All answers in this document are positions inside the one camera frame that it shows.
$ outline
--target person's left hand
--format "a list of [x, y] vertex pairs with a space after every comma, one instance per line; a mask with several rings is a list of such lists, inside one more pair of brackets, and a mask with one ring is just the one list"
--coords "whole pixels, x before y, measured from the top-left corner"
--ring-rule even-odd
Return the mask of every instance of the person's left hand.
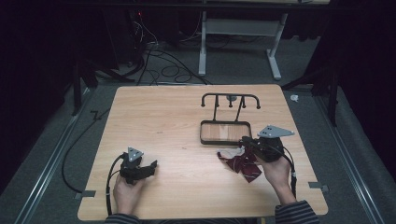
[[131, 215], [139, 201], [141, 190], [146, 179], [137, 180], [134, 185], [128, 184], [124, 177], [117, 175], [113, 194], [119, 214]]

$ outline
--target human hand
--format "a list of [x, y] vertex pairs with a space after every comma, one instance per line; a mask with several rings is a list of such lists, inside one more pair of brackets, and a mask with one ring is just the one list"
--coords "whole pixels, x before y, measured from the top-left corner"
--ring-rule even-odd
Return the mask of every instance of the human hand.
[[257, 156], [256, 159], [264, 170], [265, 178], [274, 188], [280, 204], [297, 202], [289, 185], [289, 162], [283, 157], [271, 162], [265, 162]]
[[134, 185], [128, 184], [126, 179], [117, 175], [113, 194], [120, 214], [131, 215], [140, 198], [140, 193], [146, 179], [137, 180]]

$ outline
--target striped sleeve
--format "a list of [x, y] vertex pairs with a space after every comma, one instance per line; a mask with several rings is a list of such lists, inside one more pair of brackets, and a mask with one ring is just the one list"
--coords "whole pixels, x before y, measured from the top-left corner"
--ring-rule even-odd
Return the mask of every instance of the striped sleeve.
[[114, 214], [108, 216], [105, 224], [140, 224], [142, 223], [138, 217], [128, 216], [124, 214]]
[[277, 206], [275, 209], [276, 224], [319, 223], [318, 216], [307, 201]]

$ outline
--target white desk frame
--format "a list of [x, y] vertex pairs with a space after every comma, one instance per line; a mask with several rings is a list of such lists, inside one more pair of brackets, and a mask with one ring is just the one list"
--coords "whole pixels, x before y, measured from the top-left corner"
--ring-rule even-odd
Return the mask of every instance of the white desk frame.
[[285, 27], [287, 13], [282, 14], [279, 21], [240, 21], [240, 20], [223, 20], [208, 19], [206, 12], [202, 13], [202, 34], [201, 34], [201, 51], [199, 56], [198, 74], [202, 77], [206, 74], [206, 35], [265, 35], [275, 38], [271, 49], [266, 51], [268, 62], [270, 63], [273, 77], [280, 80], [281, 75], [276, 63], [275, 53], [279, 45]]

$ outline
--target crumpled maroon fabric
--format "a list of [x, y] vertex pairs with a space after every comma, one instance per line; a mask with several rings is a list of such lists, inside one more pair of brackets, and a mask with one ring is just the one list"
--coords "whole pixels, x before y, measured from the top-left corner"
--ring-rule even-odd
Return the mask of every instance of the crumpled maroon fabric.
[[245, 147], [244, 154], [241, 156], [234, 156], [232, 159], [223, 158], [220, 152], [218, 152], [218, 157], [221, 161], [225, 161], [225, 163], [227, 163], [227, 165], [235, 172], [242, 172], [248, 183], [255, 180], [262, 174], [262, 171], [254, 163], [257, 160], [253, 151], [249, 147]]

